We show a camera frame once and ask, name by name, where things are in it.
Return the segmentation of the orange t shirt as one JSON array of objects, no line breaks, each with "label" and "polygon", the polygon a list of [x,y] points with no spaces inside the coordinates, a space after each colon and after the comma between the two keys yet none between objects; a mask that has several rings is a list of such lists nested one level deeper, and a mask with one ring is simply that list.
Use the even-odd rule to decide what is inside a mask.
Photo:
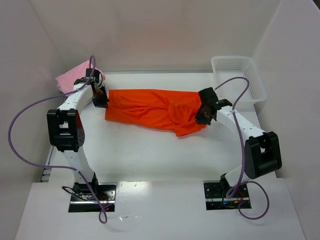
[{"label": "orange t shirt", "polygon": [[111,89],[105,119],[183,137],[206,128],[195,120],[200,106],[199,95],[194,91]]}]

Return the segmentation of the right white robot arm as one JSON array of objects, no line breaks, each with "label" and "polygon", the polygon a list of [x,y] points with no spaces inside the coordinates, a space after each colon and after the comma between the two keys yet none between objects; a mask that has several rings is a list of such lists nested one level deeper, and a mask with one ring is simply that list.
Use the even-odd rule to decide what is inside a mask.
[{"label": "right white robot arm", "polygon": [[196,123],[210,125],[214,120],[241,137],[244,160],[240,166],[221,176],[222,183],[235,187],[238,183],[254,180],[282,167],[276,133],[255,126],[237,112],[230,101],[218,99],[212,87],[199,91],[198,95],[201,105],[195,116]]}]

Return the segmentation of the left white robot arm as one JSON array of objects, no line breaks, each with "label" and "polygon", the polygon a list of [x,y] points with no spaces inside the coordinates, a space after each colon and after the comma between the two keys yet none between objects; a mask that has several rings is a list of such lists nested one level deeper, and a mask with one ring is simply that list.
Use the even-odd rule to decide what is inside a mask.
[{"label": "left white robot arm", "polygon": [[76,193],[89,193],[89,183],[96,195],[100,194],[99,182],[95,172],[89,166],[83,145],[85,130],[80,118],[82,110],[92,102],[96,108],[108,108],[109,99],[103,83],[102,74],[94,68],[87,68],[85,76],[73,84],[74,93],[57,109],[50,109],[47,125],[50,144],[62,153],[74,172]]}]

